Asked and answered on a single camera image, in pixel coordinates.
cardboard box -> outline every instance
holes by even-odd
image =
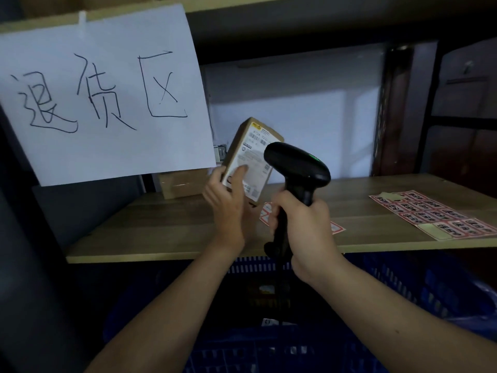
[[[245,196],[257,205],[260,193],[271,175],[272,167],[264,161],[264,150],[270,143],[283,142],[283,137],[257,119],[243,122],[230,145],[223,165],[227,167],[221,183],[231,189],[231,176],[241,165],[248,165],[244,178]]]
[[[169,171],[158,175],[164,199],[201,194],[209,169]]]

white label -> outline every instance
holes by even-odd
[[[267,145],[279,141],[269,131],[257,123],[252,122],[245,134],[244,140],[235,153],[235,158],[226,169],[226,175],[222,184],[231,188],[231,177],[235,170],[242,165],[248,165],[248,171],[244,178],[245,195],[257,201],[267,178],[271,174],[272,167],[264,161],[264,150]]]

barcode scanner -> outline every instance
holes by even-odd
[[[324,187],[331,181],[330,171],[324,163],[312,154],[287,143],[269,144],[264,151],[264,159],[285,177],[285,189],[307,206],[313,202],[315,189]],[[287,225],[286,212],[281,208],[274,240],[264,245],[265,253],[275,259],[278,266],[292,258]]]

blue basket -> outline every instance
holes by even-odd
[[[438,252],[347,254],[355,265],[431,314],[497,341],[497,293]],[[267,257],[238,258],[229,275],[273,275]],[[291,272],[291,265],[284,267]],[[136,282],[109,314],[109,341],[164,289],[157,275]],[[257,327],[200,335],[186,373],[385,373],[387,370],[343,324]]]

handwritten sign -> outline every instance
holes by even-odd
[[[216,165],[182,5],[0,36],[0,103],[42,186]]]

